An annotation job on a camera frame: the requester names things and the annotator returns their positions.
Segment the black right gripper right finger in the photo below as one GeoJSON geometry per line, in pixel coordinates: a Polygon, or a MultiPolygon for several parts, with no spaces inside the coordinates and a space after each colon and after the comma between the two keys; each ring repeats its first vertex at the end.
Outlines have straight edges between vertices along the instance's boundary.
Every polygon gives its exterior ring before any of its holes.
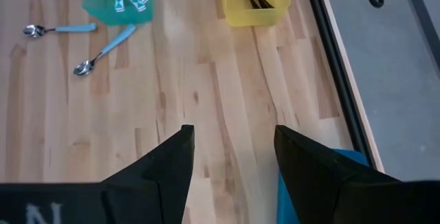
{"type": "Polygon", "coordinates": [[[348,182],[394,182],[287,126],[277,125],[274,149],[292,205],[302,224],[333,224],[340,190],[348,182]]]}

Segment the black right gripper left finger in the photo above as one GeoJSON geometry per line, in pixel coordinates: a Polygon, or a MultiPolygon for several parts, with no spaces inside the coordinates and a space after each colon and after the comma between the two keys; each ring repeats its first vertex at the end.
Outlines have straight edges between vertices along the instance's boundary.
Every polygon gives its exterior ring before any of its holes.
{"type": "Polygon", "coordinates": [[[103,181],[110,224],[182,224],[193,174],[195,128],[178,132],[103,181]]]}

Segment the blue plastic bin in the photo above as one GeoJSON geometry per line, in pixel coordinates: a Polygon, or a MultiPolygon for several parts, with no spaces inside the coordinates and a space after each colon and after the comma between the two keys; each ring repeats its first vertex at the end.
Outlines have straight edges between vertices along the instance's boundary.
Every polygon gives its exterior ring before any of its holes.
{"type": "MultiPolygon", "coordinates": [[[[359,164],[369,167],[366,157],[354,150],[335,149],[335,151],[345,157],[356,161],[359,164]]],[[[296,211],[293,207],[287,186],[283,180],[281,172],[278,172],[278,194],[277,194],[277,214],[276,224],[301,224],[298,220],[296,211]]]]}

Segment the yellow plastic bin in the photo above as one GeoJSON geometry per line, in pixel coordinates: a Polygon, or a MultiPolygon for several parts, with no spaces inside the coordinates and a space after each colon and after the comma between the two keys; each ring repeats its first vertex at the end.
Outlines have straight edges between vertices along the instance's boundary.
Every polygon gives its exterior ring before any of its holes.
{"type": "Polygon", "coordinates": [[[285,15],[291,0],[267,0],[274,7],[253,9],[250,0],[222,0],[227,23],[234,27],[271,26],[285,15]]]}

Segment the green translucent plastic bin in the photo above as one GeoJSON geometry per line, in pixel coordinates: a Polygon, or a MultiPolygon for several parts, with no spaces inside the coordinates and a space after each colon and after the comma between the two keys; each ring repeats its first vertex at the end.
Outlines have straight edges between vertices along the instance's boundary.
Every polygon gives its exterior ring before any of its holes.
{"type": "Polygon", "coordinates": [[[146,9],[138,12],[129,0],[124,0],[124,12],[116,12],[116,0],[82,0],[82,7],[106,25],[146,23],[153,19],[154,0],[145,3],[146,9]]]}

